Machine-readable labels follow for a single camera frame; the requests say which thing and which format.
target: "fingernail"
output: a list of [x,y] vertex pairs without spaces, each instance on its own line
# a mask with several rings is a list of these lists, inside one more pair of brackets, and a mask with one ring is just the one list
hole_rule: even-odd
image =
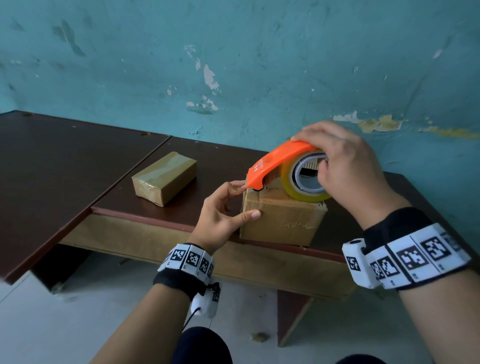
[[262,213],[259,210],[252,212],[252,219],[257,220],[260,216],[262,216]]

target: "wooden table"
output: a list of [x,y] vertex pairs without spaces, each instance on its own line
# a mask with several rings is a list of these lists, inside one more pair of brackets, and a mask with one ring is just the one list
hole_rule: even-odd
[[[0,130],[0,222],[7,227],[0,231],[0,277],[12,283],[32,269],[50,289],[90,251],[160,263],[188,239],[203,200],[223,182],[244,179],[265,154],[19,111],[0,115]],[[165,207],[135,196],[131,176],[171,151],[198,161],[197,179]],[[472,253],[405,177],[386,177]],[[240,203],[232,201],[233,214]],[[278,290],[280,346],[313,297],[342,299],[356,288],[341,246],[362,231],[335,200],[326,203],[308,248],[234,234],[215,254],[216,276]]]

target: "person's left hand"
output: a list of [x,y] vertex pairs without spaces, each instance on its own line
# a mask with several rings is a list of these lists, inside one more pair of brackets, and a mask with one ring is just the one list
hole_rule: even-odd
[[196,244],[212,255],[221,248],[230,235],[248,221],[262,216],[259,210],[244,211],[237,216],[227,216],[227,201],[245,191],[245,181],[225,182],[204,201],[197,226],[188,243]]

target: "black cable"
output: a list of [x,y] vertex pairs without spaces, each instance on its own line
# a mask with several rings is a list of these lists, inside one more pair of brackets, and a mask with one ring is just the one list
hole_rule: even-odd
[[188,318],[187,322],[185,322],[185,326],[183,326],[183,330],[185,330],[185,328],[187,327],[188,323],[190,322],[190,320],[192,319],[193,315],[195,314],[195,312],[199,311],[200,310],[200,307],[197,307],[195,308],[195,311],[192,312],[192,314],[190,315],[190,317]]

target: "dark brown tabletop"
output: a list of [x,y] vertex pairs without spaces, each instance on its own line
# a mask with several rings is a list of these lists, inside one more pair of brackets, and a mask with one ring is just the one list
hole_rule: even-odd
[[[150,201],[137,197],[131,176],[172,151],[198,161],[196,180],[180,191],[165,207],[159,207]],[[248,168],[265,154],[266,152],[258,150],[171,137],[123,181],[95,203],[92,210],[98,214],[177,230],[192,231],[200,215],[203,200],[223,182],[245,179]],[[432,220],[440,222],[466,247],[470,254],[474,254],[463,239],[404,176],[388,172],[385,173],[385,176],[395,191],[405,196],[413,205],[425,211]],[[232,240],[344,262],[341,251],[342,244],[362,236],[362,230],[355,219],[334,199],[328,199],[326,204],[328,212],[309,248],[246,241],[240,239],[237,234],[232,236]],[[230,205],[231,213],[238,214],[241,207],[241,198],[232,200]]]
[[168,135],[0,115],[0,278],[15,282]]

